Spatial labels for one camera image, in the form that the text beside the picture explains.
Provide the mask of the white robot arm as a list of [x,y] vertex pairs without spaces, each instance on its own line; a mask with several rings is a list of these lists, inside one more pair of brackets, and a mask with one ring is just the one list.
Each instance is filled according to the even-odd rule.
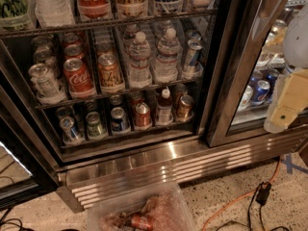
[[308,107],[308,5],[289,23],[283,53],[287,64],[295,70],[275,82],[264,122],[264,129],[270,133],[286,130]]

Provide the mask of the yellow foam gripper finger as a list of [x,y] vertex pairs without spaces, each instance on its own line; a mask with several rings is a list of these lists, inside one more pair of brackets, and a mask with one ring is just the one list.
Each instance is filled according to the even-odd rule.
[[287,129],[297,116],[308,107],[308,69],[300,68],[283,79],[269,121]]

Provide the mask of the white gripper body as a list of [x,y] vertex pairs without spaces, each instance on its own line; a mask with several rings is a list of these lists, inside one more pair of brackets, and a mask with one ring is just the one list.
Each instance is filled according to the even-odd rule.
[[308,70],[279,76],[275,82],[264,129],[270,133],[286,130],[307,107]]

